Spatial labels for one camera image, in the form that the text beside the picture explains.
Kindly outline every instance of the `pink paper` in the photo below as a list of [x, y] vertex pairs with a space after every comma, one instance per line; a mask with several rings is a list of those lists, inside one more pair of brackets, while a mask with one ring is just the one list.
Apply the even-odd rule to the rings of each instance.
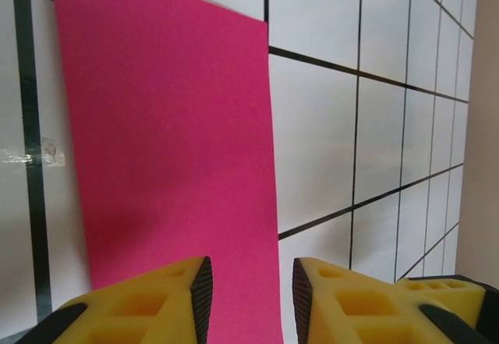
[[208, 342], [282, 342], [265, 23], [200, 0], [55, 7], [93, 286], [209, 255]]

